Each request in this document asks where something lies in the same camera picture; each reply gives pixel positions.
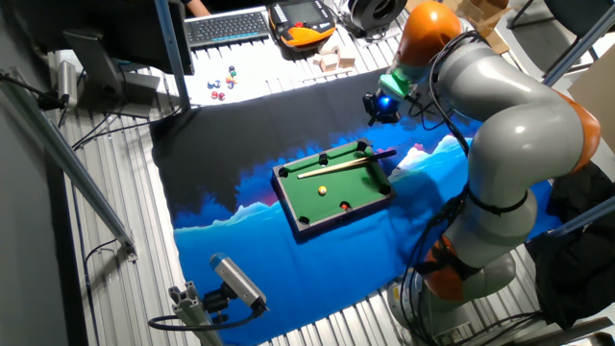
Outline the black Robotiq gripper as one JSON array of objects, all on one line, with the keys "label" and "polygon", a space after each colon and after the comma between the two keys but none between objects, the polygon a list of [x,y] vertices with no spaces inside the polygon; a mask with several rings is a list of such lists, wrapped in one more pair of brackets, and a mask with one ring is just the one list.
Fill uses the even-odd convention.
[{"label": "black Robotiq gripper", "polygon": [[400,102],[385,94],[380,88],[365,94],[364,109],[369,115],[369,126],[384,124],[383,120],[399,120]]}]

